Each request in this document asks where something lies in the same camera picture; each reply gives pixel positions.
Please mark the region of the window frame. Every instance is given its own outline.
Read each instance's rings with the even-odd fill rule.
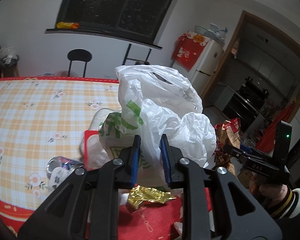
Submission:
[[[71,0],[62,0],[60,9],[58,12],[57,20],[56,20],[56,25],[59,22],[64,22],[70,1]],[[122,6],[119,17],[122,16],[123,11],[125,10],[126,4],[128,3],[129,0],[124,0],[124,1],[125,1],[125,3]],[[173,0],[168,0],[167,3],[165,4],[165,6],[162,10],[162,13],[160,15],[159,21],[156,24],[153,35],[151,37],[147,37],[147,36],[144,36],[141,34],[130,32],[128,30],[120,30],[120,28],[118,27],[120,18],[117,20],[116,27],[110,27],[110,26],[105,27],[105,25],[97,24],[97,23],[94,24],[94,23],[87,23],[87,22],[78,22],[79,28],[71,29],[71,31],[74,31],[74,32],[84,31],[85,33],[94,33],[94,34],[100,33],[102,35],[107,35],[107,36],[111,36],[114,38],[135,41],[138,43],[143,43],[143,44],[148,44],[148,45],[154,45],[156,36],[160,32],[160,28],[162,27],[162,24],[165,23],[164,18],[167,15],[167,12],[170,8],[172,1]]]

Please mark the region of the crumpled wrapper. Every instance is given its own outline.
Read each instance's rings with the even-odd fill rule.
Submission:
[[[128,204],[137,210],[145,203],[166,203],[169,200],[175,199],[177,197],[172,196],[170,192],[162,192],[151,187],[134,187],[128,196]]]

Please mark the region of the metal screw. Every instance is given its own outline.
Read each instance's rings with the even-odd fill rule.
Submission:
[[[220,174],[226,174],[227,173],[227,169],[224,167],[219,167],[217,168],[217,172],[219,172]]]
[[[84,174],[84,168],[77,168],[75,170],[75,174],[77,174],[77,175],[83,175]]]
[[[119,159],[119,158],[116,158],[112,161],[112,163],[114,165],[121,165],[123,163],[123,160]]]
[[[180,160],[179,160],[179,162],[181,163],[181,164],[189,164],[190,163],[190,160],[188,159],[188,158],[181,158]]]

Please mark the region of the window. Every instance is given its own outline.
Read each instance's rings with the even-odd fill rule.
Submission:
[[[153,44],[171,0],[63,0],[58,22]]]

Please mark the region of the refrigerator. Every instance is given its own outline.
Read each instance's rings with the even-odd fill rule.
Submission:
[[[209,79],[216,71],[222,55],[223,48],[215,41],[210,40],[190,70],[184,68],[177,61],[173,63],[172,68],[178,70],[180,74],[188,78],[200,96]]]

